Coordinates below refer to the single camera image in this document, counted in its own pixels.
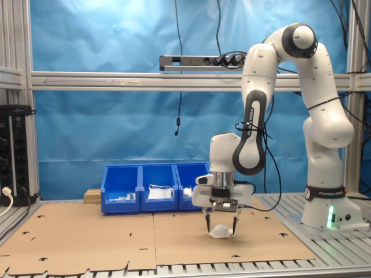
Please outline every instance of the aluminum frame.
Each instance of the aluminum frame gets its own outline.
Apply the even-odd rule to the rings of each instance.
[[[359,13],[359,18],[363,25],[366,42],[369,37],[369,21],[370,21],[370,1],[355,0],[355,6]],[[349,20],[349,38],[348,38],[348,57],[347,57],[347,72],[362,72],[365,71],[365,63],[367,54],[364,48],[364,42],[359,31],[359,26],[355,18],[354,8],[350,3],[350,20]],[[352,79],[354,90],[354,82],[359,80],[362,74]],[[348,110],[358,119],[363,119],[363,105],[365,102],[364,94],[351,94],[346,97],[345,104]],[[354,126],[353,141],[343,149],[343,184],[349,193],[359,192],[359,179],[361,176],[361,147],[363,135],[363,123],[357,121],[353,116],[348,114],[348,119]]]
[[[355,0],[365,30],[369,31],[370,0]],[[241,74],[149,74],[101,72],[37,72],[32,71],[30,0],[0,0],[0,94],[1,104],[28,104],[35,108],[33,90],[73,91],[194,91],[238,92]],[[350,5],[349,48],[347,69],[359,71],[365,63],[363,41]],[[370,74],[335,75],[338,91],[371,88]],[[279,74],[276,92],[300,91],[297,75]],[[347,97],[347,107],[356,116],[363,115],[363,96]],[[37,133],[35,116],[26,118],[30,194],[39,191]],[[344,185],[349,192],[359,189],[360,144],[362,126],[350,117],[355,126],[353,142],[344,149]]]
[[[241,91],[241,74],[149,74],[149,73],[101,73],[101,72],[37,72],[32,68],[32,44],[31,44],[31,22],[30,22],[30,0],[0,0],[0,104],[24,104],[30,105],[35,109],[34,90],[73,90],[73,91],[194,91],[194,92],[239,92]],[[356,0],[358,11],[362,19],[362,24],[366,35],[369,30],[369,10],[370,0]],[[348,67],[349,72],[361,69],[365,61],[365,51],[359,36],[357,22],[354,19],[354,10],[350,7],[351,20],[349,22],[349,48],[348,48]],[[335,75],[338,91],[364,91],[371,89],[371,74],[339,74]],[[299,80],[294,74],[280,74],[275,88],[276,92],[300,91]],[[347,107],[359,117],[363,115],[363,99],[361,94],[352,94],[347,98]],[[362,127],[350,117],[356,132],[352,144],[344,151],[344,184],[349,192],[356,192],[359,188],[358,180],[360,171],[359,145],[362,138]],[[27,126],[27,150],[30,179],[30,194],[39,191],[38,177],[38,153],[37,153],[37,133],[35,116],[26,118]],[[298,204],[291,200],[290,196],[284,196],[286,203],[277,207],[274,213],[280,217],[295,210],[302,210]],[[260,195],[258,198],[263,203],[272,205],[277,196]],[[321,254],[325,250],[319,245],[313,245],[304,236],[296,233],[299,239],[310,248],[316,249]],[[325,261],[335,261],[332,255],[327,255]],[[219,276],[219,277],[284,277],[284,276],[308,276],[308,277],[351,277],[366,276],[371,272],[370,265],[345,266],[345,267],[325,267],[325,264],[316,265],[317,268],[308,268],[307,262],[296,262],[302,264],[304,268],[289,271],[288,269],[276,270],[273,264],[270,266],[266,262],[256,264],[254,272],[240,272],[236,267],[235,272],[226,273],[226,266],[215,266],[216,271],[210,274],[199,273],[197,268],[186,266],[186,275],[178,274],[177,277],[184,276]],[[169,272],[158,268],[157,277],[168,275]],[[94,275],[104,278],[106,274],[86,272],[83,278],[93,278]],[[120,277],[120,273],[112,272],[112,277]],[[137,273],[125,273],[125,276],[138,276]]]

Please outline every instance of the white object in gripper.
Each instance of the white object in gripper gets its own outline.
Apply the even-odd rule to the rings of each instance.
[[[230,229],[227,225],[218,224],[209,233],[215,239],[228,239],[233,234],[233,229]]]

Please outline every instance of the blue curtain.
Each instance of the blue curtain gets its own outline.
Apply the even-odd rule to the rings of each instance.
[[[184,55],[217,55],[216,0],[177,0]],[[341,25],[330,1],[220,0],[222,53],[247,51],[278,28],[309,24],[324,43],[335,73],[345,72]],[[180,54],[174,0],[31,0],[36,71],[159,72],[159,56]],[[283,65],[295,70],[293,64]],[[35,92],[41,196],[80,199],[98,188],[107,164],[201,162],[210,139],[236,131],[243,119],[238,92]],[[307,157],[301,97],[275,93],[269,141],[284,192],[302,192]],[[242,177],[263,191],[263,174]],[[267,188],[278,192],[272,159]]]

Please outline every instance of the blue storage bin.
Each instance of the blue storage bin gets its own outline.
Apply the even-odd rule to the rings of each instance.
[[[114,200],[119,197],[129,200]],[[107,165],[100,188],[100,199],[102,213],[138,213],[140,211],[140,166]]]
[[[142,164],[140,173],[141,211],[174,211],[178,209],[178,183],[174,164]],[[150,184],[170,186],[173,189],[172,198],[148,199]]]
[[[184,196],[184,188],[192,188],[196,186],[196,178],[209,174],[209,166],[207,163],[175,163],[175,171],[179,186],[179,210],[201,210],[200,207],[195,207],[192,204],[192,197]]]

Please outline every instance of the cardboard surface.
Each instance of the cardboard surface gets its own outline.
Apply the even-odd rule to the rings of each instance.
[[[128,262],[156,268],[152,214],[102,216],[95,204],[44,204],[0,248],[0,272],[10,267],[10,275],[76,275]]]
[[[253,205],[265,209],[256,199]],[[232,227],[234,216],[211,213],[211,225]],[[8,267],[10,275],[64,276],[120,270],[129,262],[135,270],[315,258],[272,213],[245,210],[236,235],[214,239],[202,212],[107,216],[95,204],[44,204],[0,247],[0,275]]]
[[[254,207],[266,209],[256,199],[253,203]],[[211,213],[211,227],[232,227],[234,216]],[[154,221],[157,265],[317,258],[271,212],[244,210],[236,234],[229,239],[210,237],[202,213],[155,214]]]

